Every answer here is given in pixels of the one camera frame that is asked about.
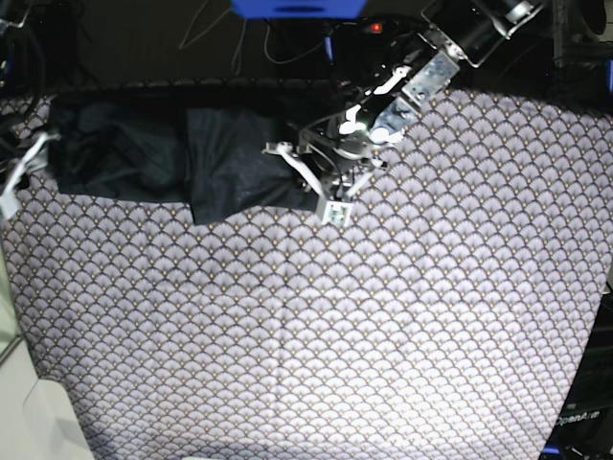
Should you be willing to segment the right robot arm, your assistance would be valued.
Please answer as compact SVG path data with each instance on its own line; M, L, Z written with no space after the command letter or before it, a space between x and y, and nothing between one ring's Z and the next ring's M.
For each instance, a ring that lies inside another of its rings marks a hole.
M32 1L1 2L1 99L6 92L25 98L25 106L1 112L1 146L16 146L14 128L25 124L43 97L47 65L35 32Z

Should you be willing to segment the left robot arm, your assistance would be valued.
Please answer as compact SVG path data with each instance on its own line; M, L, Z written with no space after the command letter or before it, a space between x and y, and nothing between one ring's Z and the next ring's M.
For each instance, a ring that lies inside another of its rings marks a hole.
M347 22L329 38L337 106L299 131L294 157L306 192L346 200L353 170L377 170L370 154L394 143L464 65L480 67L546 4L543 1L432 1L422 21Z

